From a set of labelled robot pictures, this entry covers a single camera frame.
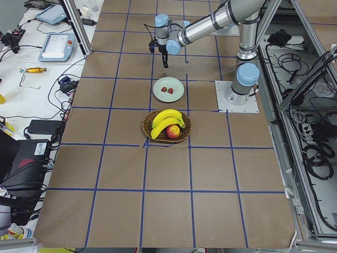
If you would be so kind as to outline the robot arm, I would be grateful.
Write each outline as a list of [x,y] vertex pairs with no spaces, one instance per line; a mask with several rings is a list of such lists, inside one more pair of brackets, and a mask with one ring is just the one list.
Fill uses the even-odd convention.
[[179,54],[181,48],[227,26],[237,25],[240,40],[235,78],[226,89],[225,98],[232,104],[244,105],[260,76],[255,63],[258,39],[266,29],[265,25],[270,23],[265,18],[259,24],[259,12],[263,5],[264,1],[221,1],[216,10],[193,23],[172,20],[167,14],[158,14],[154,25],[156,35],[151,37],[149,50],[153,53],[158,48],[163,66],[167,68],[168,55]]

